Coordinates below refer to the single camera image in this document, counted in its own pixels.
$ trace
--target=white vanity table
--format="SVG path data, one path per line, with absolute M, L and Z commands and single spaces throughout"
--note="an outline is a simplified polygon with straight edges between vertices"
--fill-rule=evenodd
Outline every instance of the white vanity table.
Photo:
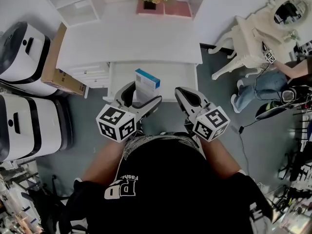
M 291 12 L 297 15 L 297 17 L 294 16 L 296 18 L 293 23 L 290 20 L 294 17 L 285 15 L 288 12 L 284 8 L 285 4 L 288 6 L 291 4 L 289 6 L 293 8 Z M 234 44 L 234 52 L 228 58 L 233 58 L 235 54 L 236 56 L 230 63 L 214 73 L 212 79 L 215 80 L 220 75 L 242 66 L 256 69 L 256 72 L 248 73 L 246 77 L 259 74 L 268 65 L 262 54 L 261 42 L 265 42 L 272 49 L 276 59 L 280 62 L 291 61 L 290 51 L 295 47 L 296 41 L 287 36 L 293 30 L 300 32 L 300 27 L 310 21 L 311 5 L 312 0 L 270 0 L 266 7 L 251 14 L 247 19 L 236 16 L 237 25 L 220 38 L 215 49 L 208 51 L 209 54 L 215 54 L 222 48 L 225 41 L 231 39 Z
M 137 1 L 110 3 L 101 21 L 68 28 L 57 68 L 90 88 L 107 87 L 107 100 L 135 80 L 137 68 L 161 80 L 163 101 L 176 101 L 177 86 L 197 89 L 202 58 L 193 20 L 137 15 L 136 7 Z

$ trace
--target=flower vase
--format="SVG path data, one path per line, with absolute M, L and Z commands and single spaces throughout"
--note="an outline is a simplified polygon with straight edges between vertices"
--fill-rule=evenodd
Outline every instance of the flower vase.
M 155 3 L 151 1 L 144 1 L 143 2 L 143 9 L 145 10 L 156 10 L 156 5 Z

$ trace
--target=mirror frame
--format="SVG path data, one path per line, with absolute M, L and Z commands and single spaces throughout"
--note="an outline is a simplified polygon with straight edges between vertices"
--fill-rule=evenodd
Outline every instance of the mirror frame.
M 305 12 L 305 14 L 302 16 L 301 19 L 299 19 L 298 21 L 292 23 L 292 24 L 288 24 L 288 25 L 281 25 L 281 24 L 278 24 L 274 21 L 274 16 L 277 12 L 277 10 L 279 9 L 279 7 L 284 4 L 285 2 L 287 2 L 289 0 L 270 0 L 270 2 L 268 3 L 268 6 L 271 8 L 271 22 L 273 25 L 275 25 L 275 27 L 278 27 L 279 29 L 282 29 L 282 30 L 293 30 L 295 29 L 296 27 L 302 25 L 306 19 L 308 18 L 308 16 L 310 15 L 311 13 L 311 3 L 312 1 L 311 0 L 303 0 L 306 5 L 307 5 L 307 11 Z

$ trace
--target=white sneaker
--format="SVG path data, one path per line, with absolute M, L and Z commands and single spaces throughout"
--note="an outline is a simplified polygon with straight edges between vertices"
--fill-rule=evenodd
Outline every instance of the white sneaker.
M 232 95 L 232 97 L 231 97 L 231 104 L 232 104 L 232 106 L 233 106 L 233 110 L 234 110 L 234 112 L 235 113 L 237 113 L 237 114 L 239 114 L 240 112 L 237 110 L 237 108 L 235 107 L 235 104 L 234 104 L 234 101 L 235 101 L 235 98 L 237 97 L 237 95 Z
M 239 95 L 239 88 L 240 88 L 240 86 L 244 86 L 243 80 L 238 80 L 236 85 L 237 85 L 238 95 Z

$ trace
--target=jeans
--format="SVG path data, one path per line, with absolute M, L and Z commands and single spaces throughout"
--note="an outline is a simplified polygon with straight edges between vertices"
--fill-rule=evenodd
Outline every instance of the jeans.
M 257 95 L 262 98 L 263 95 L 271 95 L 280 92 L 287 84 L 287 77 L 279 70 L 266 72 L 257 80 Z M 241 112 L 256 96 L 255 82 L 249 86 L 240 86 L 239 96 L 234 100 L 234 105 Z

